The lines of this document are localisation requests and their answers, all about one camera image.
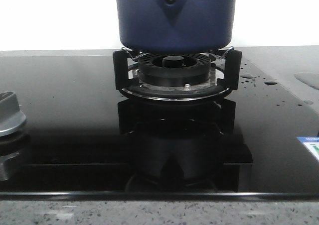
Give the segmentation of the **dark blue cooking pot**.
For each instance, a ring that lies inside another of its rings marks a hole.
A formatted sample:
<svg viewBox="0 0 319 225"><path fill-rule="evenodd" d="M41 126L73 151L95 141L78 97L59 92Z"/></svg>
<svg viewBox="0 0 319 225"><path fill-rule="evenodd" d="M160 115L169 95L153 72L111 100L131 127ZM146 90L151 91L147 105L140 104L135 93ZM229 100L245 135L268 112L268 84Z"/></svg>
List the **dark blue cooking pot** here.
<svg viewBox="0 0 319 225"><path fill-rule="evenodd" d="M221 49L232 37L236 0L116 0L120 42L149 53Z"/></svg>

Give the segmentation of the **black pot support grate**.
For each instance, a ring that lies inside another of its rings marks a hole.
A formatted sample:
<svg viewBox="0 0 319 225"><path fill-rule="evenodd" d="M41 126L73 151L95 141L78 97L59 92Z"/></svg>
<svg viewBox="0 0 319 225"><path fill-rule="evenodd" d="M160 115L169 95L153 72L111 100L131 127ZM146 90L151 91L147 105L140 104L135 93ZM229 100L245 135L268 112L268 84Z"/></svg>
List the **black pot support grate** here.
<svg viewBox="0 0 319 225"><path fill-rule="evenodd" d="M184 89L164 91L134 91L130 86L139 83L138 59L148 54L130 49L113 52L113 65L116 89L128 98L139 98L154 101L195 101L209 98L224 97L238 89L241 69L242 52L230 47L227 50L201 52L211 59L212 70L215 73L215 86L206 89L191 88L189 84Z"/></svg>

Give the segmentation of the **black round gas burner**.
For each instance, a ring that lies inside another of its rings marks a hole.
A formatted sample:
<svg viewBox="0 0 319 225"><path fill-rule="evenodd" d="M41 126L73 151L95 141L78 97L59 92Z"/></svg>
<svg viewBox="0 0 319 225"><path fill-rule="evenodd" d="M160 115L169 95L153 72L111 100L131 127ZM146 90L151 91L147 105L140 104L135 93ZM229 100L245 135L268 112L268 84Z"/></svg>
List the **black round gas burner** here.
<svg viewBox="0 0 319 225"><path fill-rule="evenodd" d="M215 86L211 59L202 53L145 54L138 59L139 83L130 86L134 91L164 91L191 88L206 89Z"/></svg>

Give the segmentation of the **black glass gas stove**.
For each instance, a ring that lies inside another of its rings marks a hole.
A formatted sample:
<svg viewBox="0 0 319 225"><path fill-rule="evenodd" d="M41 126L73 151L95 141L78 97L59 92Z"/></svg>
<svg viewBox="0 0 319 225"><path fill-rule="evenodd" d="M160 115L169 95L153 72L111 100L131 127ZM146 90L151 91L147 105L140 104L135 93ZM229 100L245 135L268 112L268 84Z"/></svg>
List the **black glass gas stove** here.
<svg viewBox="0 0 319 225"><path fill-rule="evenodd" d="M115 89L110 55L1 57L26 115L0 140L1 199L318 200L318 115L246 59L241 74L218 101L148 103Z"/></svg>

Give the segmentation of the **silver stove control knob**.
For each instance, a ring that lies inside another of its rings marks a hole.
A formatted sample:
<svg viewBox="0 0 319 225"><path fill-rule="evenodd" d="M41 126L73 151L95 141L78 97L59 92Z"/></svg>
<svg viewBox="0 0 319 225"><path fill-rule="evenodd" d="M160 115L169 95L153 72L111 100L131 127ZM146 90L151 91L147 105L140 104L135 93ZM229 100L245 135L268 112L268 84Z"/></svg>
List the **silver stove control knob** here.
<svg viewBox="0 0 319 225"><path fill-rule="evenodd" d="M8 136L19 130L26 123L26 116L21 111L14 91L0 94L0 136Z"/></svg>

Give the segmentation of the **blue energy label sticker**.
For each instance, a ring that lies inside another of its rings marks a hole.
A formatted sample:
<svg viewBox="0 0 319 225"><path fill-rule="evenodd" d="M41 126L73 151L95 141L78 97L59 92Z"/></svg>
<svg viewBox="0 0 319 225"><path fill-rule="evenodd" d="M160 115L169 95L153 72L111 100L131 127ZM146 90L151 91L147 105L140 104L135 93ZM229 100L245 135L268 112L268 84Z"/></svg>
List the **blue energy label sticker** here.
<svg viewBox="0 0 319 225"><path fill-rule="evenodd" d="M318 136L297 136L297 140L305 147L310 155L319 162L319 137Z"/></svg>

